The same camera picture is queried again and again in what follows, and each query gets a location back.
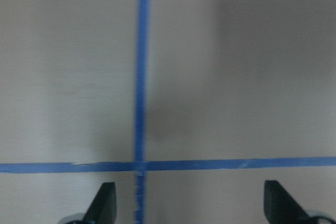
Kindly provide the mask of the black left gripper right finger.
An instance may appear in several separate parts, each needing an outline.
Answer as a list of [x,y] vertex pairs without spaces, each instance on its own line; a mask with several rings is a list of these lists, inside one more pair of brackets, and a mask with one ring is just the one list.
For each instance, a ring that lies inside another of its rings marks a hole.
[[264,215],[269,223],[300,223],[309,215],[276,180],[264,183]]

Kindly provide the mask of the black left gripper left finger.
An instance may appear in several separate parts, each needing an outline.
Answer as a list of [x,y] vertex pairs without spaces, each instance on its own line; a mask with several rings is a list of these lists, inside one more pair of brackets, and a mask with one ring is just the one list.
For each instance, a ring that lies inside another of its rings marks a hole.
[[103,183],[83,217],[84,223],[113,224],[117,217],[115,182]]

